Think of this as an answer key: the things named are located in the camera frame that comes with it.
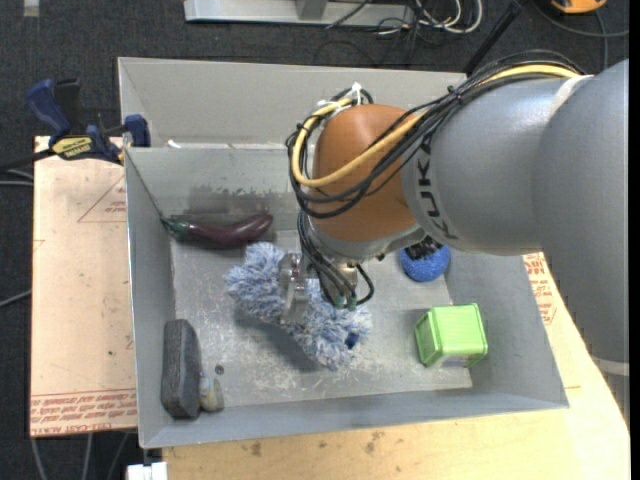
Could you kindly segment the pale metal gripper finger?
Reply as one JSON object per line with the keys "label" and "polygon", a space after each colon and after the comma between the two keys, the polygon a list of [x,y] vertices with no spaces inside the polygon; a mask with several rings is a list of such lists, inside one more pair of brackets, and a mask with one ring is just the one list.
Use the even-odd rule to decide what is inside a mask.
{"label": "pale metal gripper finger", "polygon": [[309,283],[306,278],[298,280],[295,286],[295,321],[302,323],[311,301]]}
{"label": "pale metal gripper finger", "polygon": [[300,256],[297,253],[286,253],[280,260],[279,285],[284,300],[282,318],[297,321],[299,295],[299,265]]}

